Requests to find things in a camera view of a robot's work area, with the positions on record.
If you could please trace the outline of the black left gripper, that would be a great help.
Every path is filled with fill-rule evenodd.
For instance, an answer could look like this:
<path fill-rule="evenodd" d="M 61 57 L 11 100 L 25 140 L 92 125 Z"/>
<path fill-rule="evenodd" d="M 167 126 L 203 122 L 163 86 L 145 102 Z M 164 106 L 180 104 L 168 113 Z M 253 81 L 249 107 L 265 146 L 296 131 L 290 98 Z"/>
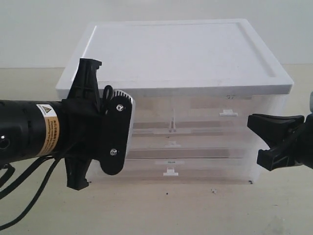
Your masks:
<path fill-rule="evenodd" d="M 89 186 L 87 170 L 100 156 L 102 112 L 96 72 L 101 65 L 100 61 L 81 58 L 67 98 L 61 102 L 69 125 L 61 157 L 65 160 L 67 187 L 74 190 Z"/>

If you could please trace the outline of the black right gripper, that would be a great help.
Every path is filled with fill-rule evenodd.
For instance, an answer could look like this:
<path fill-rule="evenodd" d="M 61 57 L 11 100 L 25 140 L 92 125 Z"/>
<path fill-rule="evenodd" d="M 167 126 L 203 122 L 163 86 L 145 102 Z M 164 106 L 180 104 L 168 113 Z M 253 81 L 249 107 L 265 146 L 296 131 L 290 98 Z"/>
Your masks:
<path fill-rule="evenodd" d="M 313 115 L 307 117 L 251 114 L 247 127 L 268 150 L 258 151 L 257 164 L 268 171 L 305 165 L 313 167 Z"/>

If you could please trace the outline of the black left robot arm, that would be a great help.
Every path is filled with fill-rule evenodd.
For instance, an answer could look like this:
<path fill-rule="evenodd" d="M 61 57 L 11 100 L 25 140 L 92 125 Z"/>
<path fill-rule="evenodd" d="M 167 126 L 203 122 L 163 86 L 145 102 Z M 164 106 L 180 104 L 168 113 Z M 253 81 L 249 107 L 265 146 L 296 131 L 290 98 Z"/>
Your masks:
<path fill-rule="evenodd" d="M 96 72 L 101 62 L 82 58 L 65 99 L 0 102 L 0 162 L 13 163 L 44 155 L 65 159 L 67 187 L 89 184 L 86 173 L 96 155 L 102 101 Z"/>

